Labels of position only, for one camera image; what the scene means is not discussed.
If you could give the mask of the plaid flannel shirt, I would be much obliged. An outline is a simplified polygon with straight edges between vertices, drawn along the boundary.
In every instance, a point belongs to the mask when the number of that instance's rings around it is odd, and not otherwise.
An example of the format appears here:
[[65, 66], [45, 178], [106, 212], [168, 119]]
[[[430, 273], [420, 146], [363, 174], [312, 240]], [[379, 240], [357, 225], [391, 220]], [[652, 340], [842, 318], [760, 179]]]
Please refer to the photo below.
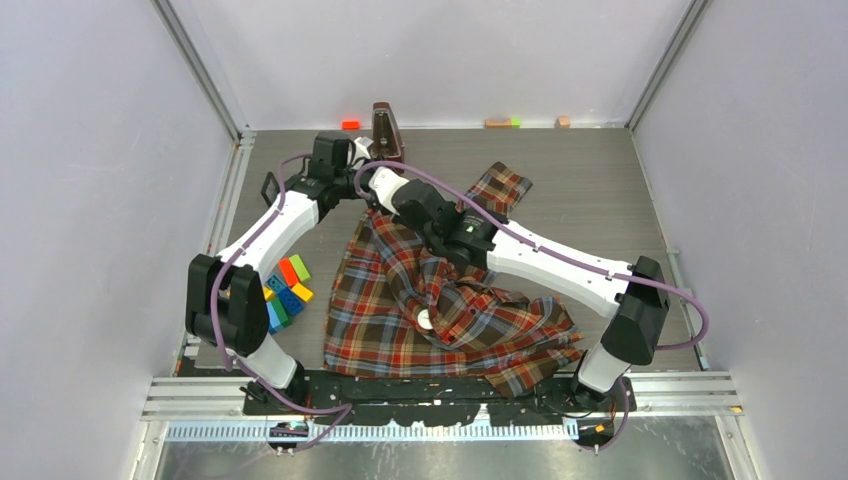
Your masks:
[[[368, 378], [481, 377], [510, 398], [579, 360], [581, 333], [558, 297], [530, 299], [494, 279], [431, 255], [412, 230], [366, 210], [333, 283], [324, 368]], [[432, 330], [416, 322], [422, 309]]]

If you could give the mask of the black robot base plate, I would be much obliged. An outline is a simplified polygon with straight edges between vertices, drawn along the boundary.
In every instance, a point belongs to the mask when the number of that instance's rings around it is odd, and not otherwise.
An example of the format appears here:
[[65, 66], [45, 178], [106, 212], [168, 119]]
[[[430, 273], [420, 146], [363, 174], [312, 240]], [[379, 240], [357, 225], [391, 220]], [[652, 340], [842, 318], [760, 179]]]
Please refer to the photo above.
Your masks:
[[582, 405], [571, 395], [573, 383], [566, 373], [507, 398], [481, 377], [371, 379], [309, 370], [296, 398], [311, 409], [349, 404], [351, 411], [341, 423], [369, 427], [466, 426], [483, 416], [495, 427], [555, 425], [567, 418], [607, 420], [624, 412], [621, 387]]

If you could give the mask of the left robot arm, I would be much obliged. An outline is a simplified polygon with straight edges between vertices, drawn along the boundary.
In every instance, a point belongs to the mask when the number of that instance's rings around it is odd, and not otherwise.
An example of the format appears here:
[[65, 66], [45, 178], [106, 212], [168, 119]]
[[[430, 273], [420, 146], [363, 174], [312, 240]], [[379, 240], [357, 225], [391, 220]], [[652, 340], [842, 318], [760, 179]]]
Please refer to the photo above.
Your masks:
[[307, 398], [302, 365], [273, 339], [263, 288], [279, 260], [342, 200], [353, 200], [356, 170], [370, 158], [368, 137], [320, 132], [300, 170], [278, 173], [277, 196], [236, 242], [215, 255], [198, 254], [187, 277], [186, 331], [238, 360], [270, 385], [280, 412], [298, 412]]

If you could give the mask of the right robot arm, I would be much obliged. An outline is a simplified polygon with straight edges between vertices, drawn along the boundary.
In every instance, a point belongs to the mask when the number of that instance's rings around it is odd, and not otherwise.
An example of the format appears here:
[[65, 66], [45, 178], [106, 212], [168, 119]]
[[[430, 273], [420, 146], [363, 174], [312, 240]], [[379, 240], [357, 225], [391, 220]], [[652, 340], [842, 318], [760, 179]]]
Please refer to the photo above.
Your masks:
[[598, 409], [626, 370], [653, 361], [670, 308], [668, 294], [653, 285], [663, 279], [653, 259], [641, 256], [627, 263], [585, 254], [540, 237], [471, 197], [461, 204], [450, 201], [419, 179], [370, 185], [380, 205], [418, 234], [430, 253], [456, 266], [530, 280], [607, 320], [568, 388], [580, 408]]

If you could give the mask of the white round brooch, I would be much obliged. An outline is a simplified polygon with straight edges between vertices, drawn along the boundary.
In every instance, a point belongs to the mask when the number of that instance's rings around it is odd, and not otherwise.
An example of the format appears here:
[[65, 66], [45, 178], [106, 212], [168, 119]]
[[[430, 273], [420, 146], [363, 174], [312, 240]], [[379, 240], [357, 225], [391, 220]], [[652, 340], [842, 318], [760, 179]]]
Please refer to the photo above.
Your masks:
[[427, 309], [422, 309], [418, 312], [416, 316], [417, 324], [424, 330], [432, 330], [433, 325], [430, 319], [429, 311]]

